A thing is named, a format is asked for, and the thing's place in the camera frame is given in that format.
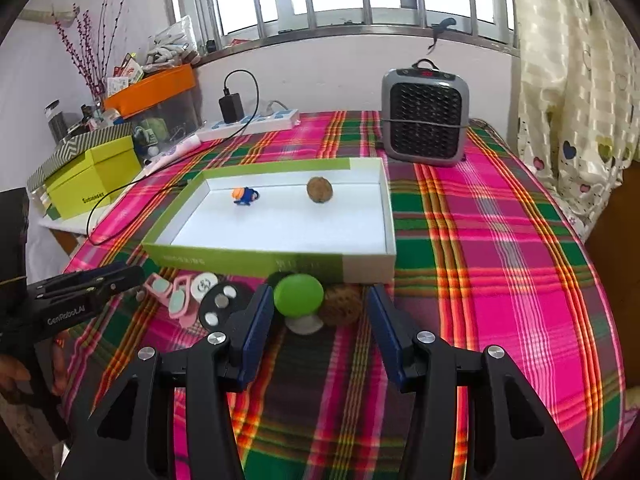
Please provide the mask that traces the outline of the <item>person's left hand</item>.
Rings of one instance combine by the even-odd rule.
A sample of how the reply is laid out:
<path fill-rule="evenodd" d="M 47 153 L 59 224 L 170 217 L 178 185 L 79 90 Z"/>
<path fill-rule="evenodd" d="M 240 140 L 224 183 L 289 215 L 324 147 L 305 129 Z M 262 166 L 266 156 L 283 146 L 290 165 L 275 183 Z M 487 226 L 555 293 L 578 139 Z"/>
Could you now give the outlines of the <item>person's left hand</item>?
<path fill-rule="evenodd" d="M 64 353 L 65 339 L 62 336 L 51 342 L 51 364 L 53 374 L 52 393 L 62 396 L 67 383 L 68 374 Z M 1 395 L 10 403 L 18 403 L 17 383 L 30 379 L 28 369 L 13 356 L 1 356 Z"/>

